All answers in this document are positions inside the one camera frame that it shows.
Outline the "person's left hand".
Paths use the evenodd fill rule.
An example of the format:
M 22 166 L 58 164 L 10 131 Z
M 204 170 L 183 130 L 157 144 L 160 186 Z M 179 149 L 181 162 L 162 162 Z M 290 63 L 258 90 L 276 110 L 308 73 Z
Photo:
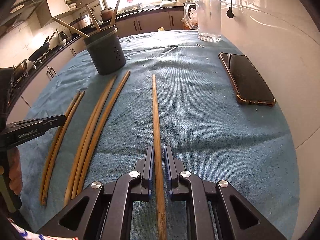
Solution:
M 10 189 L 17 196 L 22 191 L 23 181 L 22 181 L 22 170 L 20 163 L 20 152 L 18 148 L 14 148 L 14 153 L 12 155 L 12 165 L 10 166 L 9 178 L 10 178 Z

